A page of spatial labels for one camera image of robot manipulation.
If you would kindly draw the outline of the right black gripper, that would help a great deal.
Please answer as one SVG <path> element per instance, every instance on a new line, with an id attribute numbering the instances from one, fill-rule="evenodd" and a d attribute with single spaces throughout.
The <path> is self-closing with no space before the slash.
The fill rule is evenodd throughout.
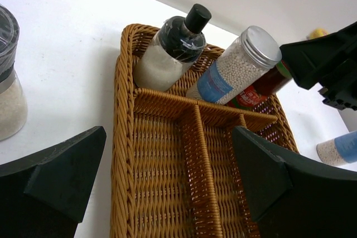
<path id="1" fill-rule="evenodd" d="M 286 43 L 282 62 L 295 83 L 310 89 L 318 82 L 323 103 L 356 111 L 356 23 L 319 38 Z"/>

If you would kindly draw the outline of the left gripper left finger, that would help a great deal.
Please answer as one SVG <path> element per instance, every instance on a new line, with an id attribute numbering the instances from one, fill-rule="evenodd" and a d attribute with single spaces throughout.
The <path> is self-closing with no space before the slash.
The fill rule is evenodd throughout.
<path id="1" fill-rule="evenodd" d="M 74 237 L 106 138 L 95 126 L 1 165 L 1 237 Z"/>

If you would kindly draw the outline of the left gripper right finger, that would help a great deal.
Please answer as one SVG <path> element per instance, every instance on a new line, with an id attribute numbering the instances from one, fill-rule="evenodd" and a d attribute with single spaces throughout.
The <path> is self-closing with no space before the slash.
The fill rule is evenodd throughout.
<path id="1" fill-rule="evenodd" d="M 355 237 L 356 173 L 309 159 L 237 126 L 232 141 L 261 237 Z"/>

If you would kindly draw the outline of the red chili sauce bottle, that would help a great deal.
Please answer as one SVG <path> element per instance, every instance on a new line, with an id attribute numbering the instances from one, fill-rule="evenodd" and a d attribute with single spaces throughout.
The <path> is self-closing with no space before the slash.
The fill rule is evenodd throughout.
<path id="1" fill-rule="evenodd" d="M 227 103 L 227 106 L 252 110 L 269 96 L 282 89 L 291 80 L 292 76 L 290 72 L 283 61 L 281 61 L 236 97 L 231 99 Z"/>

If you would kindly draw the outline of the black cap salt shaker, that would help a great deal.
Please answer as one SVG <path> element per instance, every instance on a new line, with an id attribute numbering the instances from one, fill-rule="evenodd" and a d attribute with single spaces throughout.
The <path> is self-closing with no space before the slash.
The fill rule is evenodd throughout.
<path id="1" fill-rule="evenodd" d="M 186 17 L 167 19 L 133 69 L 136 85 L 157 91 L 171 88 L 202 54 L 206 46 L 202 30 L 210 19 L 211 12 L 198 3 Z"/>

